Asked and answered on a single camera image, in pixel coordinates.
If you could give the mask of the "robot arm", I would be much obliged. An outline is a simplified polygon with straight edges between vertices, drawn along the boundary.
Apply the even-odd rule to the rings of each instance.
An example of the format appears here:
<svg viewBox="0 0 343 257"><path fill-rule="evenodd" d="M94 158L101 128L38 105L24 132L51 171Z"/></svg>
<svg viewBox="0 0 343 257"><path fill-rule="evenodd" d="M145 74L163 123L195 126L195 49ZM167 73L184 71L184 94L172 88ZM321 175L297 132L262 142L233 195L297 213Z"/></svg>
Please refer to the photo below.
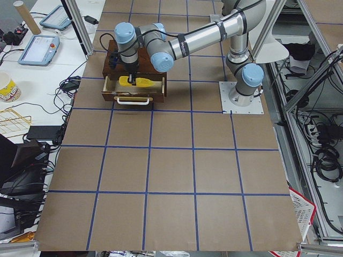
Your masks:
<svg viewBox="0 0 343 257"><path fill-rule="evenodd" d="M122 64L129 74L128 82L136 83L139 68L138 49L145 48L153 68L160 73L172 69L174 62L215 43L230 40L226 62L237 82L229 93L230 101L240 107L250 105L262 84L263 69L249 57L248 35L264 18L266 1L224 1L222 17L200 28L167 40L161 23L134 27L121 22L114 29L117 51L111 58Z"/></svg>

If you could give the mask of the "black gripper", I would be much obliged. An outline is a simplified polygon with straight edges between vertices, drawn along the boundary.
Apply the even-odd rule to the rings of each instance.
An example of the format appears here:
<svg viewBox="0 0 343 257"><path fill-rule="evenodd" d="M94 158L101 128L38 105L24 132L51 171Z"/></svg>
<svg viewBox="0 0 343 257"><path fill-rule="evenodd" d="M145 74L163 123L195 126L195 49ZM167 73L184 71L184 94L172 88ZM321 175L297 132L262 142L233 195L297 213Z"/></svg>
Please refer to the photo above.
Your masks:
<svg viewBox="0 0 343 257"><path fill-rule="evenodd" d="M139 61L136 60L133 63L124 63L124 68L129 73L128 83L131 85L135 85L135 74L138 72L139 69Z"/></svg>

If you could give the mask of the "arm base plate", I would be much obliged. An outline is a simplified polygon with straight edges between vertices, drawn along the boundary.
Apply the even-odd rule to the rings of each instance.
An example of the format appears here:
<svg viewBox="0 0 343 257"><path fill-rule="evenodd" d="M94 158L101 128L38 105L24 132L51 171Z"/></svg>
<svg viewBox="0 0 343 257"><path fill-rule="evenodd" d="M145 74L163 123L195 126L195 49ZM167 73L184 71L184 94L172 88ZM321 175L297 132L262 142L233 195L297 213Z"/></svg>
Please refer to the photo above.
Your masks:
<svg viewBox="0 0 343 257"><path fill-rule="evenodd" d="M220 81L220 97L224 114L263 115L263 106L258 89L251 96L240 95L236 91L236 81Z"/></svg>

